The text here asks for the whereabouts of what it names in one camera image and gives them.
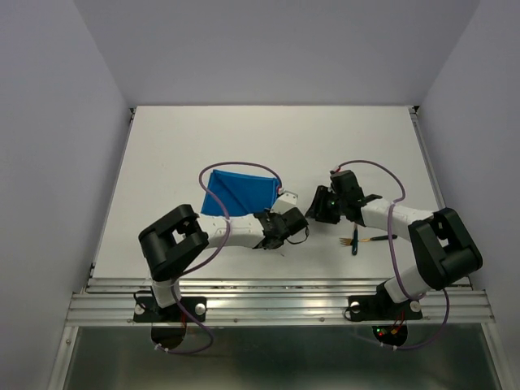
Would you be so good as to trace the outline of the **gold spoon green handle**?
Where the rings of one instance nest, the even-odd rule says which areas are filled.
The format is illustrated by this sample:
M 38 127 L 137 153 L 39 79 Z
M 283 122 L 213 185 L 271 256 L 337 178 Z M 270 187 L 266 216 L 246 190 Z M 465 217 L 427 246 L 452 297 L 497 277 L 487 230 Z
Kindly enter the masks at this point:
M 354 224 L 353 237 L 351 241 L 351 253 L 353 256 L 358 254 L 358 225 Z

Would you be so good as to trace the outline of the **blue cloth napkin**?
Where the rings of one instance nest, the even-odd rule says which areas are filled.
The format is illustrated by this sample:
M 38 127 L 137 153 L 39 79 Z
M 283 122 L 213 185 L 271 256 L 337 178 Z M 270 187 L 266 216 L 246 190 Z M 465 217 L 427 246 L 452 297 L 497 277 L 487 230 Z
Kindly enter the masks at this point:
M 231 217 L 241 217 L 270 209 L 279 186 L 280 181 L 275 177 L 213 170 L 207 188 L 223 203 Z

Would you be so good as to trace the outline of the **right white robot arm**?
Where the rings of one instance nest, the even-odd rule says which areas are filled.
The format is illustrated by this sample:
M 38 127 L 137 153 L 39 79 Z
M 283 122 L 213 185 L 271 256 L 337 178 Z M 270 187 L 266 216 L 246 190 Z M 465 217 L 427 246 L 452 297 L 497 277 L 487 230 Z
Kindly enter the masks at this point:
M 381 283 L 375 294 L 349 298 L 353 321 L 385 319 L 431 290 L 440 291 L 479 270 L 483 258 L 458 213 L 398 206 L 380 195 L 366 195 L 352 171 L 338 171 L 331 184 L 318 186 L 306 217 L 337 224 L 340 219 L 384 230 L 408 241 L 415 264 Z

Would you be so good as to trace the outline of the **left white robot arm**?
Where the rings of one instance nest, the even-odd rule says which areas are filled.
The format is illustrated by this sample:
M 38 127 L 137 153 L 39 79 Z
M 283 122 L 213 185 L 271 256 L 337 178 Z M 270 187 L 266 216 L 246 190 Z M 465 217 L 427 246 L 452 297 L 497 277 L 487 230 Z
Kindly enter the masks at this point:
M 278 214 L 270 210 L 244 216 L 225 217 L 197 214 L 184 204 L 145 228 L 138 236 L 141 252 L 151 276 L 151 298 L 137 298 L 143 314 L 137 322 L 181 322 L 188 317 L 198 321 L 205 313 L 196 308 L 206 303 L 204 297 L 182 297 L 179 279 L 187 275 L 196 258 L 211 249 L 211 258 L 222 248 L 278 249 L 299 232 L 309 235 L 306 217 L 297 207 Z

